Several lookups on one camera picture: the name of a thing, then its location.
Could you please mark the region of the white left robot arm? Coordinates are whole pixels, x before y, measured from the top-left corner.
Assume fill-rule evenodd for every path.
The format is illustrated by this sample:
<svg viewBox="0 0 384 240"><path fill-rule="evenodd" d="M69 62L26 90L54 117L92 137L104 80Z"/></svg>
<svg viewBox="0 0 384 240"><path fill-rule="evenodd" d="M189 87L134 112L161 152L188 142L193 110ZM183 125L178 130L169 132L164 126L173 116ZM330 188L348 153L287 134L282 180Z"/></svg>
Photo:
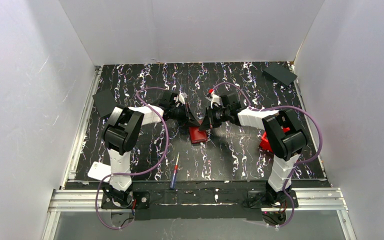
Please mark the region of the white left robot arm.
<svg viewBox="0 0 384 240"><path fill-rule="evenodd" d="M144 102L140 107L117 105L109 115L102 132L102 139L110 157L109 187L103 192L110 198L126 203L132 177L131 151L136 145L141 127L148 124L176 120L181 127L198 127L185 92L163 90L162 96L153 104Z"/></svg>

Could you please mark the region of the red leather card holder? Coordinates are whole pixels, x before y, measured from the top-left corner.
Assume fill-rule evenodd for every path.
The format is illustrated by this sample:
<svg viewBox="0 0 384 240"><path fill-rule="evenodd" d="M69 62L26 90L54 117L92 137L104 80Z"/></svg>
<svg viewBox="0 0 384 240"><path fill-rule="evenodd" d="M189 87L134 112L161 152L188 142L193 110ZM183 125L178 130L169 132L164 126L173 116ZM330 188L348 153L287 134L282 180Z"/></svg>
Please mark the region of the red leather card holder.
<svg viewBox="0 0 384 240"><path fill-rule="evenodd" d="M188 128L190 142L193 145L205 143L208 140L208 133L204 131L200 131L198 126L191 126Z"/></svg>

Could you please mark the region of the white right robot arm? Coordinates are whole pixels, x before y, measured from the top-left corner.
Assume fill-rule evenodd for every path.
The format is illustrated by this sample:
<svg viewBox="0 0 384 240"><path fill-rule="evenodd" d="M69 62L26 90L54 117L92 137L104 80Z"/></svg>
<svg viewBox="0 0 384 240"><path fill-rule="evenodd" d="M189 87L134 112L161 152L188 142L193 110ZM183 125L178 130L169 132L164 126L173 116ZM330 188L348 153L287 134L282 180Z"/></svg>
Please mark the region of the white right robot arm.
<svg viewBox="0 0 384 240"><path fill-rule="evenodd" d="M295 163L309 141L298 119L299 108L289 105L265 109L245 107L237 94L218 96L212 89L206 98L210 105L205 110L200 131L218 128L224 122L263 130L274 154L266 189L272 193L286 191L291 185Z"/></svg>

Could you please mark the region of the red plastic bin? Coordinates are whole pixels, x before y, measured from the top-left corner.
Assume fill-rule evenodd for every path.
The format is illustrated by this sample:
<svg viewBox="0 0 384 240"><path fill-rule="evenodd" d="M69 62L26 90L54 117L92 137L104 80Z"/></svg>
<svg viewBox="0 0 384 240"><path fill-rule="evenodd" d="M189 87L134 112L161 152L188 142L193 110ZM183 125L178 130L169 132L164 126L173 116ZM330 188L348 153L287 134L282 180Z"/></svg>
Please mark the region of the red plastic bin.
<svg viewBox="0 0 384 240"><path fill-rule="evenodd" d="M286 133L290 131L289 127L271 127L267 129L261 138L260 147L272 153L285 154L287 152L284 139L287 136Z"/></svg>

